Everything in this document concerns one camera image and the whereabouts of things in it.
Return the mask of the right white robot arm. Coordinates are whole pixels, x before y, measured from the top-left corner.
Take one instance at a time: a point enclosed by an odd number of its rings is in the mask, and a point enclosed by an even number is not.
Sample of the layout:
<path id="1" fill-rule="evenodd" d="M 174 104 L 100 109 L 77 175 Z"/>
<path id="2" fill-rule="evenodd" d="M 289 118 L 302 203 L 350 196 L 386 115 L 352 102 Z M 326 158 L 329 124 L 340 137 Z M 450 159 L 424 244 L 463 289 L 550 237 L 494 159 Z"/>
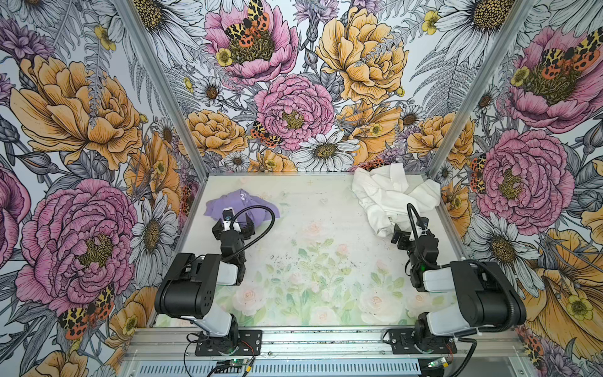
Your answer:
<path id="1" fill-rule="evenodd" d="M 437 263 L 439 240 L 426 226 L 407 232 L 394 227 L 392 243 L 408 255 L 405 272 L 421 293 L 452 292 L 456 302 L 419 314 L 412 330 L 388 331 L 394 353 L 456 351 L 455 340 L 477 333 L 498 333 L 524 324 L 527 310 L 516 289 L 495 262 Z"/>

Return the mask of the purple cloth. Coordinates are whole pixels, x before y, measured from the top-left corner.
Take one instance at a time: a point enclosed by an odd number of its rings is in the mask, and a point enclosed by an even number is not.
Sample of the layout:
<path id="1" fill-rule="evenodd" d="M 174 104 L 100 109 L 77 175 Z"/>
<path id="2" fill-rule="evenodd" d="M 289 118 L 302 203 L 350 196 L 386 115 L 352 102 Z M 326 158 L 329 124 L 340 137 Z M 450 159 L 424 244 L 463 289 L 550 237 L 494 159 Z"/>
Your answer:
<path id="1" fill-rule="evenodd" d="M 206 204 L 204 215 L 218 221 L 222 220 L 222 212 L 226 208 L 232 208 L 236 215 L 243 209 L 253 206 L 268 207 L 274 213 L 275 218 L 280 217 L 279 210 L 274 204 L 271 204 L 258 196 L 253 196 L 243 189 L 225 194 L 218 199 L 210 200 Z M 247 210 L 244 214 L 240 215 L 236 221 L 242 225 L 247 221 L 247 217 L 253 221 L 255 228 L 266 222 L 270 222 L 272 219 L 272 215 L 270 215 L 267 210 L 255 208 Z"/>

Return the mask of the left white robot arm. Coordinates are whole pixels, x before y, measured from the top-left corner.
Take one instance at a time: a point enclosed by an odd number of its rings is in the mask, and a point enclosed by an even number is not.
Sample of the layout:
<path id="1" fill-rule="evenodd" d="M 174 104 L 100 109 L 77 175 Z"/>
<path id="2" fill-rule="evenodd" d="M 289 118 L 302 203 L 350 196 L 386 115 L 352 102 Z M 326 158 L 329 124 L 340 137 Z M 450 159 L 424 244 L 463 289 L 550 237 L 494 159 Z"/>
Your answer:
<path id="1" fill-rule="evenodd" d="M 220 242 L 219 254 L 196 256 L 179 253 L 169 267 L 155 296 L 155 312 L 186 320 L 200 328 L 199 349 L 210 353 L 235 353 L 239 329 L 234 315 L 215 303 L 219 286 L 238 286 L 246 273 L 245 241 L 255 234 L 250 218 L 218 221 L 212 228 Z"/>

